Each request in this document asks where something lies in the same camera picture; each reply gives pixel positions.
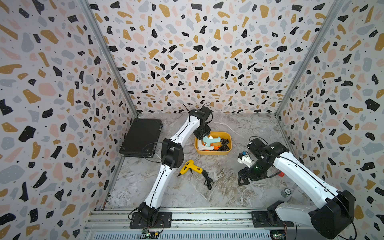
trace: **marble floor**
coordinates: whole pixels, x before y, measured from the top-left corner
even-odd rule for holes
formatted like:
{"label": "marble floor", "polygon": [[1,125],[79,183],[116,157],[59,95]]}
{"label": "marble floor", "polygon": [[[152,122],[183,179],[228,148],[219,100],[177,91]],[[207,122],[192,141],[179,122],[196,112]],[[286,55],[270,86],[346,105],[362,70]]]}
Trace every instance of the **marble floor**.
{"label": "marble floor", "polygon": [[[144,113],[141,118],[161,119],[163,129],[159,141],[171,137],[185,122],[187,114]],[[204,185],[201,174],[188,172],[177,177],[177,171],[166,189],[162,200],[163,207],[267,207],[277,200],[292,203],[309,204],[309,198],[287,176],[276,176],[252,182],[250,185],[237,184],[238,171],[245,167],[237,162],[237,156],[246,150],[249,137],[253,135],[264,138],[269,143],[283,137],[272,114],[223,114],[214,113],[209,124],[212,131],[224,131],[231,135],[232,151],[224,156],[200,155],[194,147],[195,136],[188,139],[184,149],[184,161],[194,160],[214,180],[212,190]],[[156,148],[153,161],[160,160],[160,145]],[[118,175],[116,184],[108,198],[106,206],[138,207],[147,197],[157,177],[159,164],[143,158],[126,157]],[[275,168],[268,175],[277,172]],[[289,188],[293,192],[284,198],[281,191]]]}

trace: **terrazzo wallpaper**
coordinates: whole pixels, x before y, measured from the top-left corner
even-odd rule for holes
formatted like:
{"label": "terrazzo wallpaper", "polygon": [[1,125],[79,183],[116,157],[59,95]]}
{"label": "terrazzo wallpaper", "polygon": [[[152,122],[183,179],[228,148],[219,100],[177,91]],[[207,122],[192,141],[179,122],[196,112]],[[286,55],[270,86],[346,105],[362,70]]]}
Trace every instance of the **terrazzo wallpaper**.
{"label": "terrazzo wallpaper", "polygon": [[333,0],[89,0],[139,112],[274,112]]}
{"label": "terrazzo wallpaper", "polygon": [[296,156],[356,197],[357,239],[366,240],[384,230],[383,4],[345,1],[280,116]]}
{"label": "terrazzo wallpaper", "polygon": [[76,2],[0,7],[0,238],[80,239],[131,116]]}

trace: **orange plastic bin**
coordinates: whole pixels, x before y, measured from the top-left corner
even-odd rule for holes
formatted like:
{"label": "orange plastic bin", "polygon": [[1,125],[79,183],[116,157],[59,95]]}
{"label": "orange plastic bin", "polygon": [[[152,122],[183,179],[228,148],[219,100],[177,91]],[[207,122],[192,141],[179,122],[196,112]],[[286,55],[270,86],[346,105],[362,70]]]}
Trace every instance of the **orange plastic bin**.
{"label": "orange plastic bin", "polygon": [[[201,140],[198,140],[197,138],[195,138],[195,149],[196,149],[197,153],[202,154],[202,155],[227,155],[232,150],[231,135],[229,135],[227,132],[213,132],[213,131],[211,131],[211,134],[208,137],[210,137],[210,136],[212,136],[213,138],[220,137],[222,139],[223,138],[224,139],[228,139],[229,143],[227,144],[227,146],[229,147],[229,150],[225,151],[225,152],[222,152],[222,151],[201,151],[201,150],[198,150],[197,149],[197,141],[201,141]],[[217,142],[217,143],[213,143],[213,145],[214,146],[220,146],[221,144],[219,142]]]}

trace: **black mounting plate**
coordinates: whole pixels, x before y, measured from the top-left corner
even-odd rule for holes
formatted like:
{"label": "black mounting plate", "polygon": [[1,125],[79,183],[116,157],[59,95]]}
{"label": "black mounting plate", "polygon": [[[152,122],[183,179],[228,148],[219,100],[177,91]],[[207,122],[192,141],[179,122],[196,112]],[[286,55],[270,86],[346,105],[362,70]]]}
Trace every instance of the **black mounting plate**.
{"label": "black mounting plate", "polygon": [[[150,226],[151,228],[163,228],[163,222],[164,222],[164,228],[170,228],[170,225],[172,223],[172,212],[159,212],[157,215],[157,222],[154,226]],[[131,224],[129,225],[129,228],[147,228],[147,222],[143,220],[139,213],[135,212],[132,214],[132,220]]]}
{"label": "black mounting plate", "polygon": [[251,212],[253,227],[284,227],[284,223],[287,227],[293,227],[293,222],[283,222],[277,219],[276,225],[268,223],[268,211],[255,211]]}

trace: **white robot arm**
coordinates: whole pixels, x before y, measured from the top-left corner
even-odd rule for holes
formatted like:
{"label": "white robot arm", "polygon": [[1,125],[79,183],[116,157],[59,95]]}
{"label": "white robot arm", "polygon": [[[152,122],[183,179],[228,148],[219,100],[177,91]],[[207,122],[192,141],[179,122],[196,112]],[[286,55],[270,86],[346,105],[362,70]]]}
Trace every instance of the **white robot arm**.
{"label": "white robot arm", "polygon": [[[239,185],[267,178],[267,170],[274,166],[292,179],[314,202],[303,206],[277,201],[268,208],[270,222],[281,221],[313,226],[321,235],[334,239],[352,221],[354,196],[344,190],[340,192],[307,169],[288,149],[279,142],[266,145],[256,138],[248,149],[257,158],[250,167],[239,171]],[[240,153],[238,162],[250,165],[250,156]]]}
{"label": "white robot arm", "polygon": [[179,168],[184,161],[183,146],[187,139],[194,135],[210,146],[211,143],[220,142],[220,138],[208,138],[210,127],[205,123],[212,111],[203,106],[201,109],[193,109],[183,126],[170,139],[164,139],[161,146],[161,166],[156,181],[147,196],[137,210],[140,217],[149,226],[154,225],[157,220],[161,200],[168,186],[172,174]]}

